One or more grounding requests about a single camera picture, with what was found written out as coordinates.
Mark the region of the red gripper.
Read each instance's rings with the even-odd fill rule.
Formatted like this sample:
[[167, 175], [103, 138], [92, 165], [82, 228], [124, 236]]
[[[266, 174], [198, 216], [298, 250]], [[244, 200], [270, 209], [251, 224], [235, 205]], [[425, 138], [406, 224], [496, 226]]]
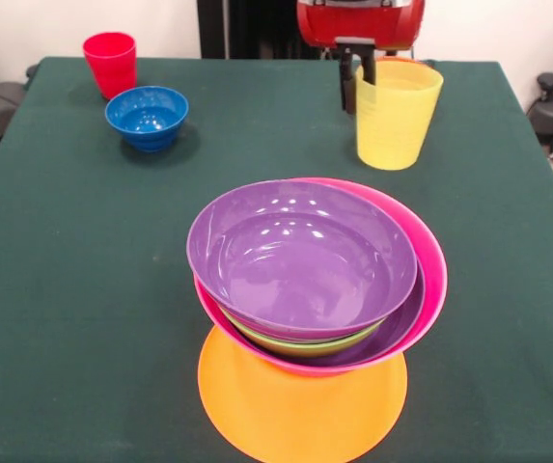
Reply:
[[[298, 1], [296, 16], [305, 42], [315, 47], [360, 45], [363, 80], [375, 84], [375, 49], [407, 50], [419, 35], [423, 1]], [[354, 115], [353, 53], [340, 49], [339, 76], [343, 110]]]

